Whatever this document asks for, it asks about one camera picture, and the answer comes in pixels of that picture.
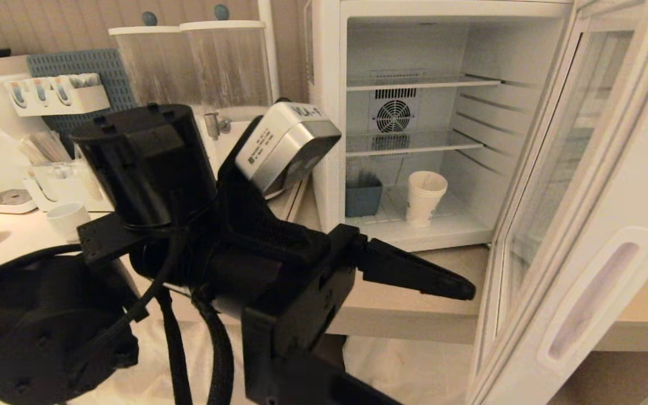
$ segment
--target blue pegboard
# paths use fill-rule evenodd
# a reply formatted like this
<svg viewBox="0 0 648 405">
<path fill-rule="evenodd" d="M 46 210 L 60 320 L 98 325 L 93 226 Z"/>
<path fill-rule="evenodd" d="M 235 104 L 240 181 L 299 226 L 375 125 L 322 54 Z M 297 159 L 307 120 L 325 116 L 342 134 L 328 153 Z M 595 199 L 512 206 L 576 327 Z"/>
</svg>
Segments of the blue pegboard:
<svg viewBox="0 0 648 405">
<path fill-rule="evenodd" d="M 43 53 L 26 58 L 33 77 L 59 76 L 61 74 L 97 73 L 109 98 L 110 108 L 86 114 L 46 115 L 44 122 L 54 131 L 69 138 L 83 123 L 95 117 L 137 107 L 129 79 L 116 49 L 92 49 L 62 53 Z"/>
</svg>

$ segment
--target fan grille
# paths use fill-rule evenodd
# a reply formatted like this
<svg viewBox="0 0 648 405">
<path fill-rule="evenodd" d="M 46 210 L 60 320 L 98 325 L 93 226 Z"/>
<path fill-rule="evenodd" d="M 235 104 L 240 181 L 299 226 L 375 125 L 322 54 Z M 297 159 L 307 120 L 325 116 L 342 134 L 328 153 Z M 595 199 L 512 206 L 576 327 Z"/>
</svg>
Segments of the fan grille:
<svg viewBox="0 0 648 405">
<path fill-rule="evenodd" d="M 401 100 L 385 103 L 376 113 L 376 126 L 382 132 L 401 132 L 409 125 L 412 115 L 409 106 Z"/>
</svg>

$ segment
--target glass door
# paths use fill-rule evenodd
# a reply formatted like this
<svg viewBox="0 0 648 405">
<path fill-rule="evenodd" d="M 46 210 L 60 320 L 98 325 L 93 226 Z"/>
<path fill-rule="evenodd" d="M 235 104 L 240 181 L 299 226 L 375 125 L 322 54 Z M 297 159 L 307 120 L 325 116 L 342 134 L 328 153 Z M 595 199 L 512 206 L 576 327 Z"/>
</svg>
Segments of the glass door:
<svg viewBox="0 0 648 405">
<path fill-rule="evenodd" d="M 636 292 L 648 229 L 628 200 L 602 205 L 647 97 L 648 1 L 579 8 L 493 244 L 468 403 L 547 403 L 609 327 L 592 320 Z"/>
</svg>

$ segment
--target white countertop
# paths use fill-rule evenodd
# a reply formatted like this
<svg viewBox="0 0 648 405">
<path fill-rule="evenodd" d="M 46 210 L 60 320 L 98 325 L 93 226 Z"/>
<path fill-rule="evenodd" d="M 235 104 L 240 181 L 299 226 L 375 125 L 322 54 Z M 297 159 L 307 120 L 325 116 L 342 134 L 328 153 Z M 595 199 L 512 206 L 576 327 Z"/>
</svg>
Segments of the white countertop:
<svg viewBox="0 0 648 405">
<path fill-rule="evenodd" d="M 276 212 L 283 205 L 281 198 L 270 203 Z M 102 216 L 93 213 L 93 218 Z M 304 196 L 296 222 L 309 228 L 319 229 L 311 189 Z M 34 211 L 25 215 L 0 214 L 0 263 L 31 251 L 43 249 L 65 241 L 49 228 L 44 213 Z M 352 293 L 334 319 L 329 333 L 381 338 L 417 339 L 468 343 L 474 341 L 476 317 L 484 283 L 489 250 L 483 246 L 463 246 L 452 249 L 424 251 L 419 256 L 457 272 L 475 283 L 478 291 L 475 300 L 460 301 L 424 295 L 404 288 L 379 285 L 362 280 L 357 272 Z M 123 262 L 133 275 L 140 292 L 146 290 L 149 281 L 131 269 L 127 258 Z M 174 294 L 174 310 L 182 321 L 200 321 L 200 316 L 188 299 Z M 147 309 L 160 317 L 154 301 Z M 223 316 L 225 323 L 238 323 L 234 318 Z M 648 346 L 648 282 L 632 300 L 619 321 L 602 340 L 599 349 L 646 349 Z"/>
</svg>

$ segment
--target paper cup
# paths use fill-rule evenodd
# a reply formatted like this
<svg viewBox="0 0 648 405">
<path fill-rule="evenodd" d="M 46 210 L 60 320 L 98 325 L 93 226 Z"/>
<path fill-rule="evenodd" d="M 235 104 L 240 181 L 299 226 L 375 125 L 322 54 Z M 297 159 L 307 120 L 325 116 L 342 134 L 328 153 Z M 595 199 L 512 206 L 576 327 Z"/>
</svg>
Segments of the paper cup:
<svg viewBox="0 0 648 405">
<path fill-rule="evenodd" d="M 82 202 L 68 202 L 58 205 L 47 213 L 47 221 L 56 233 L 70 244 L 79 243 L 77 226 L 92 220 Z"/>
<path fill-rule="evenodd" d="M 409 176 L 407 222 L 417 228 L 431 223 L 431 216 L 447 192 L 447 179 L 439 173 L 414 172 Z"/>
</svg>

